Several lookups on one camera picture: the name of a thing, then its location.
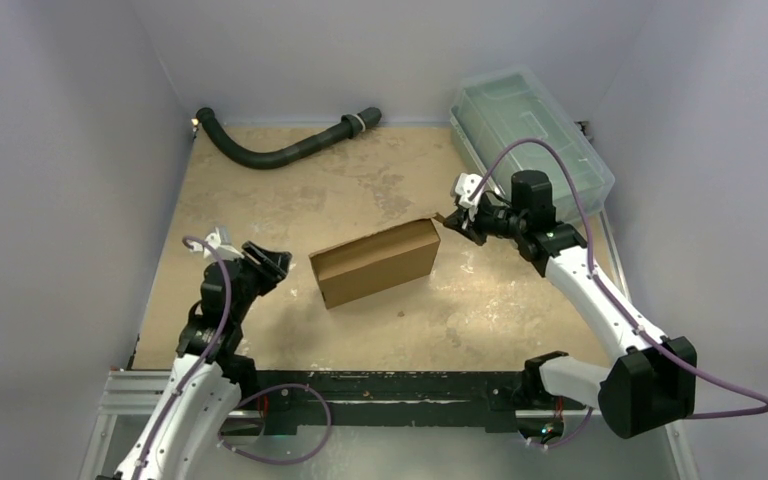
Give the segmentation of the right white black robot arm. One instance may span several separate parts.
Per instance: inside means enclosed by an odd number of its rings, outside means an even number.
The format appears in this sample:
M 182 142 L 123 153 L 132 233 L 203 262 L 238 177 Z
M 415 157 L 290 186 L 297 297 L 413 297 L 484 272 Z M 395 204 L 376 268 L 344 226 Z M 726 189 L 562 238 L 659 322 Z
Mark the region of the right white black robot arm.
M 455 210 L 444 227 L 477 245 L 490 236 L 512 241 L 574 306 L 612 361 L 604 368 L 560 351 L 529 359 L 514 399 L 544 407 L 566 397 L 599 411 L 623 439 L 690 417 L 696 380 L 681 365 L 696 364 L 692 343 L 667 336 L 602 278 L 588 241 L 557 219 L 544 172 L 519 171 L 511 185 L 512 196 L 504 200 L 485 189 L 481 176 L 460 174 L 451 190 Z

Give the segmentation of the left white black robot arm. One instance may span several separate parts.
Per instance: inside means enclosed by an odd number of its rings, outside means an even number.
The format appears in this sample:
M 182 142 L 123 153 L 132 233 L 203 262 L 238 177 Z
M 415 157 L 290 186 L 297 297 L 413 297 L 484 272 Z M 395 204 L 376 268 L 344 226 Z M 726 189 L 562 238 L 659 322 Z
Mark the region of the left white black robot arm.
M 215 235 L 182 242 L 211 261 L 160 398 L 114 479 L 188 478 L 228 414 L 257 399 L 255 363 L 236 352 L 242 323 L 255 300 L 286 279 L 292 255 L 252 242 L 236 248 Z

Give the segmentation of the brown cardboard box sheet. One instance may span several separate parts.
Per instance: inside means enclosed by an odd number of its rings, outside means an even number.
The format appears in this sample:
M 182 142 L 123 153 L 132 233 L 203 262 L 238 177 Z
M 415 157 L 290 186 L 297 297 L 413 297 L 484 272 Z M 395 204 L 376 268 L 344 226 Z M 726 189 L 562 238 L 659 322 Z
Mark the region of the brown cardboard box sheet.
M 440 243 L 431 216 L 329 247 L 309 259 L 323 303 L 333 309 L 430 275 Z

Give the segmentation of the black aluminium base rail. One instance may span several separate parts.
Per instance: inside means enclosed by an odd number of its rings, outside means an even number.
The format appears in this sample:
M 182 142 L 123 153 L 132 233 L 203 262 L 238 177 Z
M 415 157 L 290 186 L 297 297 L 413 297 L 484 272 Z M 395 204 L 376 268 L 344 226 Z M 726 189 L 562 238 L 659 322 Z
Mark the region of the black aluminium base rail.
M 257 371 L 257 387 L 243 394 L 244 410 L 261 412 L 269 435 L 294 435 L 301 425 L 482 428 L 510 433 L 553 412 L 584 404 L 537 387 L 534 372 L 490 371 Z M 644 377 L 606 383 L 596 405 L 622 439 L 691 414 L 693 381 L 661 387 Z

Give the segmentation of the clear plastic storage bin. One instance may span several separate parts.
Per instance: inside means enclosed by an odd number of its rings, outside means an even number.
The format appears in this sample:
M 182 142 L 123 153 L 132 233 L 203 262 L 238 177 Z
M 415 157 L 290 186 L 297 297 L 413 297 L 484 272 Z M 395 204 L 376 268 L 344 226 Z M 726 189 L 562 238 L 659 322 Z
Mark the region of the clear plastic storage bin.
M 450 108 L 451 138 L 473 173 L 522 138 L 548 143 L 563 160 L 585 213 L 603 210 L 615 182 L 605 162 L 529 69 L 512 67 L 464 80 Z

